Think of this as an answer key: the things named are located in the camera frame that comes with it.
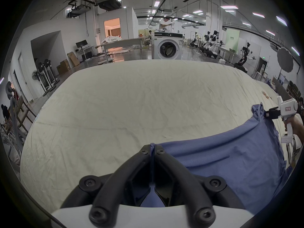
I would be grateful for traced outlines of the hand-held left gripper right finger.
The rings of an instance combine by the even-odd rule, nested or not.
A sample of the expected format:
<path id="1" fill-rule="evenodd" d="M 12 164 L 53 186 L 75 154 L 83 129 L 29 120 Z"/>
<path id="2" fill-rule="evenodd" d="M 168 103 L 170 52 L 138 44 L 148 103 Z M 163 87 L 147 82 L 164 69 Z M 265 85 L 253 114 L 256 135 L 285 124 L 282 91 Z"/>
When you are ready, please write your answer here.
<path id="1" fill-rule="evenodd" d="M 165 207 L 184 206 L 189 225 L 212 225 L 214 205 L 236 212 L 245 207 L 226 180 L 192 174 L 161 145 L 154 148 L 154 191 Z"/>

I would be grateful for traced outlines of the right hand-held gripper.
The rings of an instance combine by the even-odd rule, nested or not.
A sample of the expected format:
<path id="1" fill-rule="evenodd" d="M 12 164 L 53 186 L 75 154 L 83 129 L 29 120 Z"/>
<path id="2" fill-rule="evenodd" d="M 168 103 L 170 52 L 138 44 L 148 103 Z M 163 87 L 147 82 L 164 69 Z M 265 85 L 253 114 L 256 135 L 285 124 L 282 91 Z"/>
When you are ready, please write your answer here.
<path id="1" fill-rule="evenodd" d="M 274 110 L 275 118 L 282 118 L 284 122 L 292 116 L 296 115 L 298 109 L 298 103 L 294 98 L 283 101 L 281 96 L 277 96 L 278 107 Z M 268 111 L 264 111 L 265 119 L 273 119 L 272 114 L 273 108 L 270 108 Z M 293 143 L 293 129 L 291 123 L 287 123 L 287 134 L 281 137 L 281 143 Z"/>

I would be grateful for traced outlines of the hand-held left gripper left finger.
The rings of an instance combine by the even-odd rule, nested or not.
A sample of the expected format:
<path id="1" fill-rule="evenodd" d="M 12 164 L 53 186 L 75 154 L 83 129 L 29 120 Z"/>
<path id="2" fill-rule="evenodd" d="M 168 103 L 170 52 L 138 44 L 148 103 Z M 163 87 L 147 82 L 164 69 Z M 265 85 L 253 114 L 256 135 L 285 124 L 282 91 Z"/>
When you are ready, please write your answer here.
<path id="1" fill-rule="evenodd" d="M 120 205 L 140 207 L 150 193 L 150 160 L 145 145 L 114 173 L 82 177 L 60 208 L 92 205 L 88 218 L 94 226 L 115 226 Z"/>

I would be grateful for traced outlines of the person's right hand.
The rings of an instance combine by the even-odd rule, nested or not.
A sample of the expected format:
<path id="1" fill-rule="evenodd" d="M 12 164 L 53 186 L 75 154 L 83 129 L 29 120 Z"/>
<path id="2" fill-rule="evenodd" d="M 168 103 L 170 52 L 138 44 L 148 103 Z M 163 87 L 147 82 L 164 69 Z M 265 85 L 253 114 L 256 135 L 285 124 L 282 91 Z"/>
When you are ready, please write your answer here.
<path id="1" fill-rule="evenodd" d="M 285 130 L 287 131 L 287 124 L 291 123 L 293 133 L 298 136 L 301 143 L 304 143 L 304 125 L 300 123 L 296 116 L 291 116 L 287 120 L 283 120 L 285 125 Z"/>

